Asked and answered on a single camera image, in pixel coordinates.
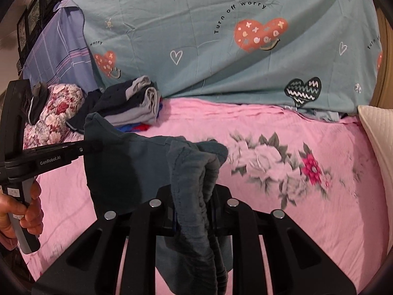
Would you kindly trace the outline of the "person's left hand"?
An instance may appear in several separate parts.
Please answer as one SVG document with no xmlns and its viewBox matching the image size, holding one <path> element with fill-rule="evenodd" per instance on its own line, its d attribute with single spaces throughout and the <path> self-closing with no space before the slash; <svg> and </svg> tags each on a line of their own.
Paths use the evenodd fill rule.
<svg viewBox="0 0 393 295">
<path fill-rule="evenodd" d="M 44 212 L 41 208 L 41 187 L 37 181 L 31 185 L 31 202 L 28 207 L 15 200 L 12 196 L 1 193 L 1 245 L 12 251 L 17 246 L 17 237 L 8 214 L 21 216 L 20 226 L 32 235 L 43 232 Z"/>
</svg>

